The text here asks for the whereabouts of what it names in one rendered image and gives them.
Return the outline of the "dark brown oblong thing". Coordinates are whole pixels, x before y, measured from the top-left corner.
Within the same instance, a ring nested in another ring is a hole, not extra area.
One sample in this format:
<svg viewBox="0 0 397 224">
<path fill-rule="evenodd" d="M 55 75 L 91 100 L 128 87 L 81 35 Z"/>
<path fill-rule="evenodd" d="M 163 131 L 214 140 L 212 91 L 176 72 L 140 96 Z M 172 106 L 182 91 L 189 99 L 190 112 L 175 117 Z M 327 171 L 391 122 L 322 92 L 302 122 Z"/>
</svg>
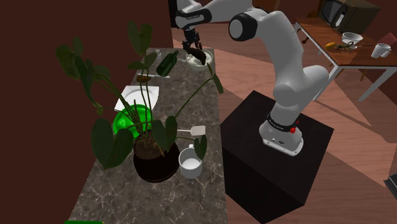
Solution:
<svg viewBox="0 0 397 224">
<path fill-rule="evenodd" d="M 206 55 L 202 50 L 197 48 L 189 48 L 188 53 L 198 59 L 203 66 L 205 65 Z"/>
</svg>

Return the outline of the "white bowl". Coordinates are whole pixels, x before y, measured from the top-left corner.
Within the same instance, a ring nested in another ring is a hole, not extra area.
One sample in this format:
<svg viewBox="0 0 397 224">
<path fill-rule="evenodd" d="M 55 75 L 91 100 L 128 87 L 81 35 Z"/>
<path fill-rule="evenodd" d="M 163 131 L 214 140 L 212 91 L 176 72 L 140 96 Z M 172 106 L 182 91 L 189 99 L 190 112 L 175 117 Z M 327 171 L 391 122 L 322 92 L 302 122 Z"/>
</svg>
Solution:
<svg viewBox="0 0 397 224">
<path fill-rule="evenodd" d="M 186 55 L 186 61 L 194 71 L 205 71 L 208 69 L 207 65 L 208 64 L 211 65 L 213 62 L 214 57 L 211 51 L 209 51 L 208 49 L 203 49 L 203 52 L 205 53 L 206 56 L 206 61 L 204 65 L 202 65 L 201 61 L 199 61 L 199 59 L 195 58 L 193 55 L 191 54 Z"/>
</svg>

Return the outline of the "dark green bottle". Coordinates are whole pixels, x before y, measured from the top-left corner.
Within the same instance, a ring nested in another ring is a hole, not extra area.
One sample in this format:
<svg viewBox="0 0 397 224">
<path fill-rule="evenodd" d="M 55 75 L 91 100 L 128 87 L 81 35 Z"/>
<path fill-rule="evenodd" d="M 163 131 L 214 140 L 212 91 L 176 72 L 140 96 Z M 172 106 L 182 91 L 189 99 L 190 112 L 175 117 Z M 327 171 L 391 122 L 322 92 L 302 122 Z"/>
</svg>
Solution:
<svg viewBox="0 0 397 224">
<path fill-rule="evenodd" d="M 178 50 L 175 50 L 173 53 L 169 53 L 165 56 L 163 61 L 157 67 L 157 74 L 161 77 L 166 77 L 169 75 L 173 67 L 175 66 L 178 60 Z"/>
</svg>

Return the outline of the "white square plate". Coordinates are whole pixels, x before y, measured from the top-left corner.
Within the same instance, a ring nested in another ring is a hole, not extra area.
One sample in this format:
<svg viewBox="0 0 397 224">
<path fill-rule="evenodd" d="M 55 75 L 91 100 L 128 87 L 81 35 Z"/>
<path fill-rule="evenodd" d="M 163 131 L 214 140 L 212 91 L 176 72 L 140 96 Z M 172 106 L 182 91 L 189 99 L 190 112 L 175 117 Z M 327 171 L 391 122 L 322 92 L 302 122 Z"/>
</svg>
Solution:
<svg viewBox="0 0 397 224">
<path fill-rule="evenodd" d="M 140 86 L 129 85 L 122 91 L 122 96 L 128 104 L 133 105 L 136 102 L 137 105 L 144 105 L 144 102 L 146 102 L 146 106 L 149 107 L 149 103 L 151 103 L 152 109 L 157 103 L 158 95 L 159 87 L 155 86 L 148 86 L 148 88 L 143 86 L 143 94 L 141 93 Z"/>
</svg>

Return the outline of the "white spatula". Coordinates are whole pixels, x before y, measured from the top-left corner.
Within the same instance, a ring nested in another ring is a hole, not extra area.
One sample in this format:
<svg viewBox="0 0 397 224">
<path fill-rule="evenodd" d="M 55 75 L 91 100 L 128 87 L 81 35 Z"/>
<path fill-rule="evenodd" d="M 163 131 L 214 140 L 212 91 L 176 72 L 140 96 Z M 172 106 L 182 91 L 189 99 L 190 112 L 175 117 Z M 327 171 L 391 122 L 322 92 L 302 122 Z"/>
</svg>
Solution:
<svg viewBox="0 0 397 224">
<path fill-rule="evenodd" d="M 191 129 L 178 129 L 178 132 L 189 132 L 192 136 L 203 136 L 205 135 L 205 125 L 196 125 Z"/>
</svg>

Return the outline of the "bright green bowl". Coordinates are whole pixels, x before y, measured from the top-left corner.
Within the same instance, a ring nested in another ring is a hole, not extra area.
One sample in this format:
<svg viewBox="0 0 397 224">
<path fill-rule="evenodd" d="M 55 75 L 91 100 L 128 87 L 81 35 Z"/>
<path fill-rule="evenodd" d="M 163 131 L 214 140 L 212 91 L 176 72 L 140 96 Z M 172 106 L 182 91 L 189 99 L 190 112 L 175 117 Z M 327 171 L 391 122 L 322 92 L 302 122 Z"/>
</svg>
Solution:
<svg viewBox="0 0 397 224">
<path fill-rule="evenodd" d="M 147 126 L 149 127 L 149 129 L 151 129 L 151 124 L 145 123 L 152 120 L 150 109 L 142 104 L 136 104 L 136 106 L 131 105 L 130 107 L 132 113 L 134 113 L 135 109 L 137 109 L 137 114 L 139 115 L 139 121 L 142 122 L 142 124 L 138 126 L 138 129 L 142 130 L 143 132 L 146 130 Z M 133 133 L 134 137 L 136 138 L 140 135 L 140 133 L 137 131 L 137 127 L 136 126 L 133 127 L 133 125 L 134 122 L 132 121 L 127 110 L 123 109 L 116 115 L 113 121 L 113 131 L 116 134 L 120 129 L 126 129 L 129 126 L 132 126 L 131 128 L 129 128 L 129 131 L 131 131 L 131 133 Z"/>
</svg>

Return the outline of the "white mug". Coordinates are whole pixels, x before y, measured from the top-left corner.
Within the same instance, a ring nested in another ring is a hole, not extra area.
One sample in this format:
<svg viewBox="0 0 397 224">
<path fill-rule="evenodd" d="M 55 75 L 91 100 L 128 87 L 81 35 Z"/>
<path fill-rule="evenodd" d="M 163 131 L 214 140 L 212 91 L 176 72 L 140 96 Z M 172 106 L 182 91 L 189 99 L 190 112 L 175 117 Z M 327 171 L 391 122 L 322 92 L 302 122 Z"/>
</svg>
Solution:
<svg viewBox="0 0 397 224">
<path fill-rule="evenodd" d="M 193 144 L 185 148 L 179 154 L 179 166 L 181 174 L 187 179 L 195 179 L 200 176 L 202 172 L 202 160 L 199 159 L 195 152 Z"/>
</svg>

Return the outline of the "potted plant in black pot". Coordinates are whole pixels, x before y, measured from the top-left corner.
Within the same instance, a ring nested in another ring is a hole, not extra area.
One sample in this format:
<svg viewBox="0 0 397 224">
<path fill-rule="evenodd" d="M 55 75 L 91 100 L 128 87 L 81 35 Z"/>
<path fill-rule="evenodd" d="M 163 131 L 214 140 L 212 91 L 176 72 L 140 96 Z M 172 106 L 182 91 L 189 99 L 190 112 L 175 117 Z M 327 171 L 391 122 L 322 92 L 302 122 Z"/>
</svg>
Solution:
<svg viewBox="0 0 397 224">
<path fill-rule="evenodd" d="M 153 28 L 149 24 L 137 27 L 135 22 L 128 22 L 127 34 L 136 53 L 143 59 L 133 61 L 128 69 L 139 71 L 142 76 L 149 74 L 150 67 L 157 59 L 156 53 L 148 54 L 146 51 L 150 46 Z M 153 117 L 151 103 L 149 107 L 152 120 L 145 123 L 151 124 L 151 129 L 146 127 L 143 132 L 138 129 L 142 124 L 139 121 L 137 109 L 131 112 L 131 105 L 122 96 L 122 93 L 112 84 L 109 71 L 104 66 L 95 66 L 89 59 L 82 59 L 83 45 L 81 39 L 75 37 L 73 45 L 60 45 L 56 48 L 55 55 L 63 71 L 69 76 L 82 83 L 83 89 L 90 102 L 96 107 L 97 114 L 101 115 L 104 106 L 95 101 L 92 95 L 92 85 L 98 83 L 121 101 L 123 109 L 130 115 L 134 126 L 140 133 L 134 137 L 129 128 L 120 129 L 116 134 L 113 126 L 103 118 L 96 119 L 90 135 L 92 151 L 102 165 L 108 170 L 118 167 L 129 156 L 133 156 L 134 167 L 138 175 L 150 183 L 165 181 L 173 176 L 179 168 L 179 149 L 176 145 L 178 138 L 178 122 L 174 115 L 168 116 L 165 122 L 156 120 Z"/>
</svg>

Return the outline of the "black robot stand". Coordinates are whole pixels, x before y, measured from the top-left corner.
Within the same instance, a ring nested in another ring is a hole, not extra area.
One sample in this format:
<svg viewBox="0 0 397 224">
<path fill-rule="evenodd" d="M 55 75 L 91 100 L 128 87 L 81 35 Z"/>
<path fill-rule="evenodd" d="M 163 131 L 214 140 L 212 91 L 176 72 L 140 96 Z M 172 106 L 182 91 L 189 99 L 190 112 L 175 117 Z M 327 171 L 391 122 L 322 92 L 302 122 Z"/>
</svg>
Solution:
<svg viewBox="0 0 397 224">
<path fill-rule="evenodd" d="M 301 114 L 298 155 L 265 145 L 259 126 L 274 104 L 252 91 L 221 123 L 226 194 L 261 224 L 305 205 L 333 134 L 333 128 Z"/>
</svg>

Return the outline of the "wooden table with white legs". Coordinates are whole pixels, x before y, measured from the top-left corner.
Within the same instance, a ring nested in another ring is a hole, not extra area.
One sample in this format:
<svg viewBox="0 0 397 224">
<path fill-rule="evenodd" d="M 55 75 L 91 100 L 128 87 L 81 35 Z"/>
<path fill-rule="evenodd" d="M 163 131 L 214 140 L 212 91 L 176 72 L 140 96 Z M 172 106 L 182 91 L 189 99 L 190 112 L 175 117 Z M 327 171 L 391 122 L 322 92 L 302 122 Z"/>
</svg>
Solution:
<svg viewBox="0 0 397 224">
<path fill-rule="evenodd" d="M 383 69 L 382 75 L 368 88 L 368 90 L 359 98 L 364 101 L 374 90 L 383 84 L 394 73 L 397 73 L 397 55 L 390 54 L 386 58 L 372 58 L 371 48 L 357 48 L 352 53 L 341 50 L 326 49 L 325 45 L 330 42 L 340 42 L 342 35 L 332 30 L 321 18 L 296 18 L 294 29 L 296 32 L 303 32 L 306 40 L 312 41 L 318 48 L 320 54 L 323 54 L 333 65 L 329 73 L 327 84 L 330 84 L 338 74 L 346 69 Z"/>
</svg>

